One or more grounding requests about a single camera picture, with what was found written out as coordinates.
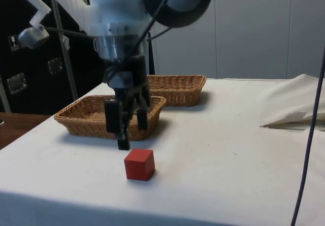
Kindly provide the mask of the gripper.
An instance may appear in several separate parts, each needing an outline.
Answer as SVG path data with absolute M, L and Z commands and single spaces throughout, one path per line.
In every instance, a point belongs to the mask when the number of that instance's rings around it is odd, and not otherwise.
M 115 135 L 119 150 L 130 150 L 128 130 L 134 111 L 138 129 L 148 129 L 150 94 L 146 84 L 145 57 L 107 60 L 105 64 L 103 82 L 115 91 L 114 99 L 105 101 L 106 130 Z M 130 89 L 138 86 L 141 87 L 134 95 Z

